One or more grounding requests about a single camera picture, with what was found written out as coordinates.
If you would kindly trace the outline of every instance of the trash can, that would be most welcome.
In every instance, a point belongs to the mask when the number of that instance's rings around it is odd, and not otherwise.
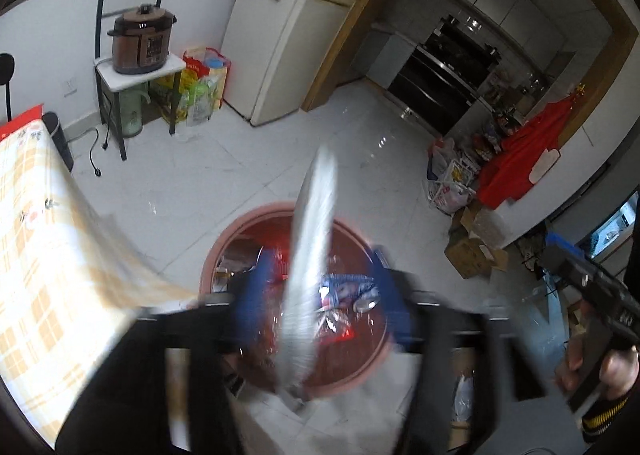
[[[60,126],[60,119],[58,118],[58,115],[55,112],[45,112],[42,115],[42,120],[47,127],[47,130],[49,130],[49,135],[53,140],[53,144],[56,145],[60,157],[62,157],[67,169],[71,172],[74,167],[74,158],[71,155],[69,144],[66,142],[65,132]]]

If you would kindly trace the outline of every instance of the electric pressure cooker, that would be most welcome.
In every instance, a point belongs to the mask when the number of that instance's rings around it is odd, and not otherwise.
[[[169,56],[171,28],[177,22],[167,10],[143,4],[116,18],[113,68],[120,74],[144,74],[159,69]]]

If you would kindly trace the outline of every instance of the white refrigerator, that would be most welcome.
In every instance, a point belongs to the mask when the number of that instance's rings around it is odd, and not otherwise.
[[[236,0],[221,53],[225,100],[252,125],[300,108],[356,0]]]

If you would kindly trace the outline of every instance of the power cord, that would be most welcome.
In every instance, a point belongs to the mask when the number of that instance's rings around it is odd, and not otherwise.
[[[80,134],[79,136],[74,137],[71,140],[68,140],[66,143],[67,144],[68,143],[73,143],[74,141],[77,141],[80,138],[84,138],[89,132],[95,132],[94,144],[91,145],[91,148],[89,149],[89,161],[91,162],[91,166],[94,167],[95,177],[100,177],[100,175],[102,175],[102,172],[100,171],[99,168],[95,167],[94,158],[92,156],[92,154],[94,152],[95,145],[97,145],[98,140],[100,139],[100,132],[98,132],[98,129],[96,127],[87,128],[87,130],[85,130],[82,134]]]

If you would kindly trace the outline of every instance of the black oven door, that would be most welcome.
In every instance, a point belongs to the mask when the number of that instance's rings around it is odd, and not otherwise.
[[[388,90],[442,135],[458,122],[476,100],[445,68],[418,49],[404,64]]]

